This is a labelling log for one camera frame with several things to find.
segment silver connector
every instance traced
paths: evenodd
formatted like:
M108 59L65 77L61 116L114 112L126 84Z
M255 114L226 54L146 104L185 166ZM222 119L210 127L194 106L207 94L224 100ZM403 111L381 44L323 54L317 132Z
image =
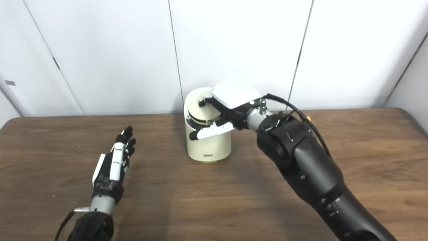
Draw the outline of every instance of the silver connector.
M107 195L97 195L92 199L89 211L103 212L111 215L115 205L114 198Z
M260 123L262 123L262 121L269 115L271 115L272 113L268 110L264 110L264 114L261 114L262 111L260 110L261 108L257 107L254 108L253 110L251 110L249 112L249 114L246 117L246 121L247 121L247 125L248 128L250 128L251 130L253 130L254 132L257 132L257 129L260 126Z
M78 207L74 209L75 213L87 213L89 212L89 207Z
M259 114L266 114L266 99L260 100L260 111Z

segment cable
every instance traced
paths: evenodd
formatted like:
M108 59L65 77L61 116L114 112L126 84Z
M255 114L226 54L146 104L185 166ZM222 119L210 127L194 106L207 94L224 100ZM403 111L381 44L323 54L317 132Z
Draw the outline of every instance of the cable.
M303 121L305 121L309 125L309 127L315 132L315 135L318 137L318 139L319 139L322 147L324 148L325 152L327 153L328 156L331 156L330 151L328 150L327 144L325 143L321 134L318 132L317 128L314 126L314 124L310 120L308 120L308 118L299 109L297 109L294 105L290 104L290 102L286 101L285 99L280 98L280 97L273 95L273 94L268 93L267 95L263 96L262 99L274 100L276 102L282 103L282 104L290 107L293 111L295 111L300 116L300 118Z
M68 223L68 221L71 219L71 217L74 215L74 211L71 211L67 214L64 221L59 226L58 232L55 235L54 241L58 241L59 235L61 234L62 229L65 227L65 225Z

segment wooden table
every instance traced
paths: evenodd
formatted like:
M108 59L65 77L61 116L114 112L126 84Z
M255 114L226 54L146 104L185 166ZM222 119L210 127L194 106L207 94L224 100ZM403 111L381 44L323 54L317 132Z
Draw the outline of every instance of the wooden table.
M428 237L428 140L400 109L306 111L346 184L398 240ZM121 241L336 240L258 150L234 131L232 154L186 154L181 114L18 118L0 130L0 239L52 240L89 205L100 153L134 127L136 153L113 218ZM69 234L76 216L62 237Z

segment robotic arm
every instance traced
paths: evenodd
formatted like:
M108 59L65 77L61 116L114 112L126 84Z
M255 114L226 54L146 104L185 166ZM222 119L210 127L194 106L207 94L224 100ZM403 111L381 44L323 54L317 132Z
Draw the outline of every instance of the robotic arm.
M132 137L132 127L128 126L117 137L109 154L101 154L92 177L92 201L89 207L75 208L61 224L55 241L58 240L63 227L75 212L86 213L76 220L74 229L68 236L68 241L103 240L113 237L114 207L122 199L123 180L129 167L129 159L135 152L135 139Z
M286 104L293 111L270 113L266 99ZM397 241L346 187L315 126L293 105L274 95L260 94L242 81L225 81L205 95L200 107L212 105L221 118L190 133L191 140L232 129L251 129L257 146L278 167L295 193L311 205L341 241ZM291 114L296 112L301 120Z

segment white panel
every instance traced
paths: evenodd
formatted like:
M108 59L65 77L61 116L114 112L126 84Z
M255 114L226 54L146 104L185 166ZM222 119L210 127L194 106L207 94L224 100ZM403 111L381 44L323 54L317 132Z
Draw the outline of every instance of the white panel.
M167 0L26 3L84 114L183 109Z
M82 115L22 1L0 0L0 75L24 116Z
M4 96L3 92L0 91L0 129L10 119L19 117L19 114L13 108L9 100Z
M184 97L239 78L288 98L311 0L170 2Z
M428 41L419 49L386 107L406 110L428 133Z
M428 31L428 1L316 0L291 103L381 107Z

